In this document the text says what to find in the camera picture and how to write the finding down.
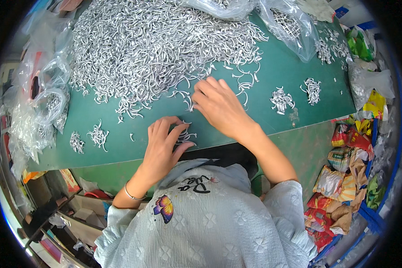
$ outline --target pile of metal parts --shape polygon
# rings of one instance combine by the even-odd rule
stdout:
[[[184,124],[189,124],[189,125],[192,124],[192,122],[185,122],[184,120],[182,120],[182,121],[183,121]],[[182,143],[184,143],[184,142],[189,141],[189,138],[190,138],[191,136],[197,137],[197,133],[189,133],[189,132],[188,132],[188,129],[185,129],[185,130],[179,135],[179,137],[177,138],[176,145],[180,145],[180,144],[182,144]]]
[[[302,85],[299,86],[299,88],[308,94],[308,103],[311,105],[314,105],[320,101],[320,92],[322,91],[320,89],[320,84],[322,82],[317,81],[315,82],[313,78],[307,78],[307,80],[304,81],[305,86],[307,87],[306,90],[302,89]]]
[[[104,143],[106,142],[107,135],[109,135],[109,131],[104,132],[104,130],[101,129],[101,119],[99,119],[100,124],[94,125],[94,130],[88,131],[86,136],[91,135],[91,140],[94,142],[94,146],[98,144],[98,148],[103,146],[103,150],[107,153],[106,149],[104,148]]]
[[[79,132],[73,131],[70,137],[70,146],[77,153],[84,153],[85,142],[80,140]]]
[[[332,61],[335,61],[335,58],[332,56],[331,51],[333,55],[338,58],[346,58],[350,56],[350,50],[347,47],[347,41],[342,40],[342,42],[339,42],[339,33],[337,31],[331,30],[326,27],[325,30],[318,30],[318,32],[326,35],[325,39],[320,37],[319,42],[316,43],[316,51],[318,52],[317,58],[322,61],[322,65],[324,61],[326,61],[327,64],[331,64]],[[328,46],[326,42],[329,41],[334,42],[335,44],[331,44],[330,46]]]
[[[273,97],[270,98],[270,101],[274,104],[271,109],[277,108],[277,114],[284,115],[284,111],[287,108],[286,105],[289,105],[290,109],[295,107],[295,102],[292,102],[292,96],[290,94],[285,94],[283,87],[277,88],[276,91],[273,92]]]
[[[274,14],[274,20],[279,24],[288,34],[291,39],[296,39],[301,35],[301,27],[298,24],[295,16],[283,13],[276,8],[270,8]]]
[[[192,103],[191,94],[189,92],[174,90],[171,95],[167,96],[167,98],[175,98],[177,93],[180,93],[182,95],[183,102],[188,105],[188,108],[185,109],[185,111],[192,112],[194,110],[194,104]]]
[[[267,40],[248,18],[220,20],[173,0],[96,0],[75,24],[69,84],[84,96],[92,87],[97,103],[120,98],[120,116],[143,117],[169,88],[209,76],[210,63],[253,62],[256,41]]]
[[[318,53],[317,58],[322,61],[322,65],[324,61],[326,61],[327,64],[331,64],[331,60],[335,61],[335,58],[331,55],[329,46],[326,44],[323,38],[320,37],[320,40],[315,43],[315,46]]]

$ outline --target person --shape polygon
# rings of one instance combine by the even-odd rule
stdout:
[[[31,238],[37,229],[45,222],[52,214],[57,211],[57,208],[67,201],[67,197],[61,194],[61,198],[49,200],[46,204],[38,207],[34,212],[28,213],[21,222],[22,228],[17,229],[18,236],[21,239]],[[51,224],[47,222],[43,229],[47,230]],[[34,238],[33,242],[38,243],[42,240],[43,233],[39,232]]]
[[[162,117],[147,129],[143,163],[109,208],[95,259],[102,267],[306,268],[317,251],[304,227],[302,187],[292,164],[224,80],[209,77],[194,90],[194,109],[251,151],[275,186],[261,201],[251,194],[240,164],[178,162],[194,145],[185,142],[173,152],[189,125],[176,116]],[[154,185],[152,200],[138,210]]]

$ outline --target floor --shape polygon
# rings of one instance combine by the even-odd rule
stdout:
[[[295,167],[303,188],[304,204],[312,196],[312,188],[327,153],[332,149],[335,124],[330,121],[270,136]],[[76,180],[82,177],[98,183],[100,189],[116,194],[135,173],[141,160],[72,169]]]

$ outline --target packaging bag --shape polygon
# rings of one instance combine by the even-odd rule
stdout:
[[[321,193],[314,193],[308,201],[307,206],[312,208],[326,208],[332,201],[333,199],[327,198]]]
[[[354,148],[350,147],[333,148],[327,154],[327,161],[329,161],[334,169],[341,172],[347,172],[353,151]]]
[[[309,15],[295,0],[259,0],[255,12],[278,40],[307,63],[316,54],[318,33]]]
[[[307,227],[306,230],[308,232],[308,235],[314,239],[314,244],[317,246],[317,252],[319,253],[333,240],[333,236],[328,234],[327,232],[310,230],[309,227]]]
[[[348,234],[350,231],[350,223],[352,222],[352,209],[347,205],[342,205],[331,213],[331,219],[334,223],[330,226],[330,230],[335,234]]]
[[[384,98],[393,99],[394,90],[390,70],[368,72],[357,63],[347,61],[348,80],[356,110],[360,110],[369,100],[372,89],[377,90]]]
[[[357,158],[357,151],[360,151],[360,149],[354,150],[350,158],[349,168],[356,183],[356,191],[358,192],[363,185],[368,184],[368,179],[365,175],[366,165],[363,163],[362,159]]]
[[[329,235],[334,236],[333,232],[329,229],[333,223],[330,213],[326,213],[326,211],[320,208],[310,207],[306,212],[304,212],[304,218],[306,227],[315,227],[317,229],[316,231],[326,232]]]
[[[332,171],[329,167],[324,165],[312,191],[336,199],[341,191],[341,184],[343,183],[344,176],[345,173],[341,171]]]
[[[355,126],[337,124],[331,143],[333,147],[359,147],[368,153],[369,160],[374,158],[371,138],[365,134],[360,134]]]
[[[199,9],[228,21],[241,21],[255,8],[255,0],[229,0],[217,3],[213,0],[177,0],[176,4],[184,7]]]

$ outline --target green tabletop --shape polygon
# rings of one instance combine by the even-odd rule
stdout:
[[[246,90],[248,95],[247,113],[261,125],[267,135],[317,124],[355,112],[347,72],[341,69],[341,60],[344,61],[344,58],[337,58],[336,62],[332,62],[330,65],[326,63],[322,65],[315,56],[309,63],[303,63],[282,41],[277,40],[266,30],[257,15],[251,16],[250,20],[259,25],[260,29],[270,37],[268,42],[257,43],[259,48],[264,51],[260,61],[261,69],[257,74],[259,82],[255,82],[251,89]],[[334,24],[319,22],[317,29],[323,30],[326,25],[330,29],[337,30],[341,33],[339,37],[341,42],[344,34],[337,21],[335,20]],[[212,71],[212,76],[216,79],[223,78],[237,92],[237,79],[232,78],[231,74],[233,72],[237,74],[238,71],[223,68],[222,62],[214,64],[217,71]],[[257,69],[257,65],[253,63],[241,68],[246,72],[254,71]],[[301,84],[305,87],[304,80],[308,77],[322,82],[320,84],[321,100],[314,106],[308,104],[306,93],[299,88]],[[245,75],[244,78],[251,82],[248,75]],[[191,81],[190,89],[186,82],[182,82],[179,84],[178,90],[192,93],[193,86],[197,81]],[[271,98],[271,92],[277,90],[276,87],[283,87],[286,94],[292,95],[297,113],[287,108],[285,115],[279,115],[276,110],[271,109],[272,103],[269,98]],[[109,103],[96,104],[93,90],[85,98],[81,92],[72,91],[63,135],[58,133],[56,147],[44,149],[43,154],[39,154],[39,164],[31,160],[28,170],[77,168],[141,159],[148,143],[148,126],[156,119],[166,115],[177,115],[186,122],[192,122],[189,132],[197,133],[198,137],[190,139],[197,144],[190,150],[235,142],[210,126],[200,112],[185,111],[187,104],[183,102],[180,95],[176,98],[166,98],[166,95],[169,94],[163,94],[160,100],[153,102],[151,110],[142,110],[141,114],[144,115],[144,118],[131,119],[128,115],[124,115],[124,123],[117,124],[118,114],[115,113],[115,109],[118,108],[119,99],[113,98]],[[238,98],[241,103],[246,99],[244,94],[240,94]],[[110,132],[105,143],[108,152],[105,152],[102,147],[94,146],[93,141],[86,136],[88,131],[92,131],[93,125],[98,124],[100,118],[102,119],[102,129]],[[86,142],[85,154],[75,153],[70,147],[69,141],[73,131],[78,131],[80,138]],[[135,142],[130,140],[130,133],[134,133]]]

